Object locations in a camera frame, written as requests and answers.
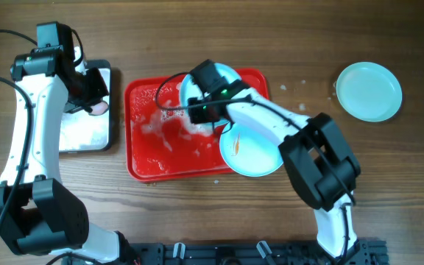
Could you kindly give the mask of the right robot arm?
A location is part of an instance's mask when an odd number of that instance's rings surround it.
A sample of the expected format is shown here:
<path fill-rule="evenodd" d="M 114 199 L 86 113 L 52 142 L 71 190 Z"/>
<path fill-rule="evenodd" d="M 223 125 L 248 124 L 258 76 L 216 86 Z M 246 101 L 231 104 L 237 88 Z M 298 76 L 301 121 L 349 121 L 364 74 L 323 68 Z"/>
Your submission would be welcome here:
<path fill-rule="evenodd" d="M 227 119 L 265 137 L 279 150 L 290 183 L 317 221 L 317 242 L 343 262 L 357 242 L 351 221 L 360 163 L 336 122 L 327 114 L 311 118 L 262 97 L 241 79 L 229 81 L 212 60 L 189 71 L 202 98 L 188 101 L 194 124 Z"/>

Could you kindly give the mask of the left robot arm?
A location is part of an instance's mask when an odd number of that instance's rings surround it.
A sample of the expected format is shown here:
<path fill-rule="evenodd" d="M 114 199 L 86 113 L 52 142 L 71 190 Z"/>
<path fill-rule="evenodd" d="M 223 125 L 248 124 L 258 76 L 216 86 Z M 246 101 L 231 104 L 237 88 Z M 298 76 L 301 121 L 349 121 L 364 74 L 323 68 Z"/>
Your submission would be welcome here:
<path fill-rule="evenodd" d="M 108 108 L 109 63 L 87 67 L 77 32 L 38 24 L 34 48 L 18 55 L 7 84 L 17 105 L 9 157 L 0 176 L 0 240 L 15 255 L 50 255 L 68 264 L 138 264 L 118 231 L 89 221 L 84 203 L 62 183 L 64 114 Z"/>

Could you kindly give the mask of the pink sponge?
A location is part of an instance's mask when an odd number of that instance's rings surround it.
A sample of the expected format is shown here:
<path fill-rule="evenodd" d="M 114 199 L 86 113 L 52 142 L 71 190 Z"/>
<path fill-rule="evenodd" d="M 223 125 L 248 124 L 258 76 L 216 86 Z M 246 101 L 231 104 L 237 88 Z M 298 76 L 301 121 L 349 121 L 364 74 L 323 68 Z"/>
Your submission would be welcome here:
<path fill-rule="evenodd" d="M 100 116 L 109 110 L 109 104 L 106 101 L 101 101 L 91 106 L 90 116 Z"/>

